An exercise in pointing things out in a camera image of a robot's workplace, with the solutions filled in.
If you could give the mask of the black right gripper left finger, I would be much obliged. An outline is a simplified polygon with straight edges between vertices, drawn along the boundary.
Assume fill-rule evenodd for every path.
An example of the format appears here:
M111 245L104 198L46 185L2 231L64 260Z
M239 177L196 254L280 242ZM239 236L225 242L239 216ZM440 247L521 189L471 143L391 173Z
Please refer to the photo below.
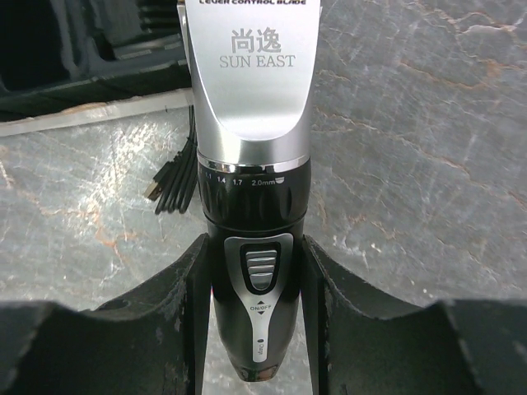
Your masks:
M211 283L209 238L98 309L1 304L4 394L199 394Z

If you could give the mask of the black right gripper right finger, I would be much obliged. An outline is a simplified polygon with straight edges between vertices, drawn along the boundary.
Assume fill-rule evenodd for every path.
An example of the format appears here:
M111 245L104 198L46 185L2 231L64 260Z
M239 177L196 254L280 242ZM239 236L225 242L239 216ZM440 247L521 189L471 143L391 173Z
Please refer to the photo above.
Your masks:
M524 300L420 307L367 283L311 237L302 305L316 394L523 394Z

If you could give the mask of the silver black hair clipper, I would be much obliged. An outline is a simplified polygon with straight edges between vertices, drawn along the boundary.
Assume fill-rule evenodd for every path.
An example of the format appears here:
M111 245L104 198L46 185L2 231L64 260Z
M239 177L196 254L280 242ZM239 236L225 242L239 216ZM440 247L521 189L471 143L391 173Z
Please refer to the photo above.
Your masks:
M239 377L266 381L296 326L322 7L183 1L178 8L218 331Z

